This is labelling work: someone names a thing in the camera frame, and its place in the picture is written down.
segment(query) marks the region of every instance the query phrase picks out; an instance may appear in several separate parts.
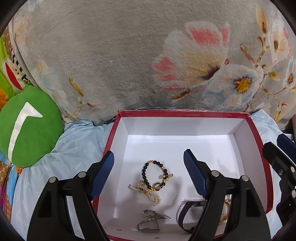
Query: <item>beaded bracelet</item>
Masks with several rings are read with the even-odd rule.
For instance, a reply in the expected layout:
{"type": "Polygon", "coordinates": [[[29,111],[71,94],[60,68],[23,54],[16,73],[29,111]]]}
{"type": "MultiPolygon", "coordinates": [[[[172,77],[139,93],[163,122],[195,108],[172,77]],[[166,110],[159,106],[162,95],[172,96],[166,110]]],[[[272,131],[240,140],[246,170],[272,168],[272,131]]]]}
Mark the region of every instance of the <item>beaded bracelet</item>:
{"type": "Polygon", "coordinates": [[[155,161],[155,160],[154,161],[150,160],[150,161],[145,163],[145,165],[144,165],[144,167],[142,169],[142,176],[143,176],[142,178],[143,178],[144,183],[146,184],[147,188],[152,190],[152,191],[159,191],[163,186],[165,186],[166,180],[167,180],[167,178],[169,178],[168,170],[165,169],[163,164],[161,164],[159,161],[155,161]],[[146,177],[146,169],[149,166],[149,163],[153,163],[153,164],[158,165],[161,168],[161,170],[163,171],[163,176],[162,176],[162,182],[161,183],[154,183],[151,186],[150,183],[148,182],[148,179],[146,177]]]}
{"type": "Polygon", "coordinates": [[[168,174],[168,170],[164,168],[163,164],[161,164],[159,161],[153,161],[150,160],[145,163],[143,169],[142,169],[142,178],[143,180],[140,181],[137,185],[128,185],[128,188],[131,190],[138,191],[140,193],[143,193],[147,196],[148,200],[154,205],[157,206],[160,204],[160,197],[155,191],[159,191],[163,186],[165,186],[166,181],[171,178],[173,174],[168,174]],[[153,163],[158,165],[161,170],[164,172],[163,175],[160,175],[158,178],[162,179],[161,183],[154,183],[152,186],[147,180],[146,177],[146,169],[149,166],[149,163],[153,163]]]}

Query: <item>red box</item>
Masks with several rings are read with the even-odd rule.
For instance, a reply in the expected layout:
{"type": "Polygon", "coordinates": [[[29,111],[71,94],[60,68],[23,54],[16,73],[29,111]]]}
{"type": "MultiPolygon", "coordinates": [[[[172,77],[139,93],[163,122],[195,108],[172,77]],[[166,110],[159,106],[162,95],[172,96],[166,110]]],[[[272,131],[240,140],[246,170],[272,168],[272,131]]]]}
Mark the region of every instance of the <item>red box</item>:
{"type": "MultiPolygon", "coordinates": [[[[105,147],[105,152],[114,153],[115,164],[100,195],[99,212],[99,198],[93,201],[110,239],[148,241],[157,236],[164,241],[188,240],[189,234],[177,225],[176,214],[186,200],[201,198],[183,163],[183,152],[188,148],[198,160],[224,176],[249,176],[266,213],[272,210],[271,170],[262,156],[263,143],[249,114],[198,110],[119,111],[105,147]],[[158,206],[152,206],[145,195],[127,188],[129,184],[137,184],[143,164],[152,159],[163,163],[168,172],[174,174],[159,191],[158,206]],[[140,233],[135,227],[145,219],[144,209],[164,213],[172,220],[160,222],[159,233],[140,233]]],[[[157,181],[156,173],[159,175],[160,170],[149,168],[151,175],[155,173],[154,177],[147,176],[149,181],[157,181]]],[[[194,222],[197,223],[193,214],[188,223],[194,222]]],[[[224,228],[225,223],[219,225],[216,235],[223,233],[224,228]]]]}

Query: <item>metal screw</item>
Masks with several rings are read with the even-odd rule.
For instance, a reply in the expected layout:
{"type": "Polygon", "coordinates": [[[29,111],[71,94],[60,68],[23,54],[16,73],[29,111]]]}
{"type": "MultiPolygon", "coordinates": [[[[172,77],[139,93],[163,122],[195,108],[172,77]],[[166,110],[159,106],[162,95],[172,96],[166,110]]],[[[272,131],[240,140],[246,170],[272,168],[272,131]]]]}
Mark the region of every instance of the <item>metal screw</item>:
{"type": "Polygon", "coordinates": [[[243,175],[243,176],[242,176],[242,180],[245,181],[245,182],[247,182],[247,181],[249,180],[249,177],[246,176],[246,175],[243,175]]]}
{"type": "Polygon", "coordinates": [[[78,177],[83,178],[86,176],[86,172],[80,172],[78,173],[78,177]]]}
{"type": "Polygon", "coordinates": [[[219,173],[218,171],[216,171],[216,170],[212,171],[211,174],[212,174],[212,176],[214,176],[214,177],[217,177],[217,176],[220,175],[220,173],[219,173]]]}
{"type": "Polygon", "coordinates": [[[57,180],[57,179],[56,179],[55,177],[51,177],[51,178],[49,179],[49,182],[50,182],[50,183],[54,183],[56,180],[57,180]]]}

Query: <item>plush fabric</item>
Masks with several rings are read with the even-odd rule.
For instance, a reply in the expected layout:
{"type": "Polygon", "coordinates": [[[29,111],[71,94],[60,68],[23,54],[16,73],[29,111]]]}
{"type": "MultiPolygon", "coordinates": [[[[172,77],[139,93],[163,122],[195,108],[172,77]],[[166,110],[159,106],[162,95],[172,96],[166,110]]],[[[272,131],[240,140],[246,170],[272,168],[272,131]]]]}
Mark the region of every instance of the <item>plush fabric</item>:
{"type": "Polygon", "coordinates": [[[130,108],[296,107],[296,37],[269,0],[28,0],[17,48],[66,121],[130,108]]]}
{"type": "Polygon", "coordinates": [[[30,84],[12,50],[8,27],[0,37],[0,111],[7,101],[30,84]]]}
{"type": "Polygon", "coordinates": [[[10,221],[15,185],[18,172],[15,165],[10,165],[0,151],[0,208],[10,221]]]}
{"type": "Polygon", "coordinates": [[[8,161],[28,167],[51,152],[63,133],[63,123],[53,100],[28,85],[3,107],[0,130],[0,149],[8,161]]]}

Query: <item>yellow flower center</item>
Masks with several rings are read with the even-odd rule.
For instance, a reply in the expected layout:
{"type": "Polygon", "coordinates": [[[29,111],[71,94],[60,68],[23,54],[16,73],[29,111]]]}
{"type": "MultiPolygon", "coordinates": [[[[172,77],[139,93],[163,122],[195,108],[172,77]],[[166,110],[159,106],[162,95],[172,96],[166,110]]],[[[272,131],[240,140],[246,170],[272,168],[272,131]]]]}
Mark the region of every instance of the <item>yellow flower center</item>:
{"type": "Polygon", "coordinates": [[[291,84],[293,82],[293,80],[294,80],[294,76],[293,76],[293,74],[290,74],[289,78],[288,78],[288,83],[291,84]]]}
{"type": "Polygon", "coordinates": [[[278,50],[279,48],[279,42],[277,40],[274,40],[274,50],[278,50]]]}
{"type": "Polygon", "coordinates": [[[249,89],[251,82],[252,82],[251,78],[246,78],[246,77],[243,77],[241,80],[235,80],[234,84],[237,85],[235,90],[239,94],[245,93],[249,89]]]}

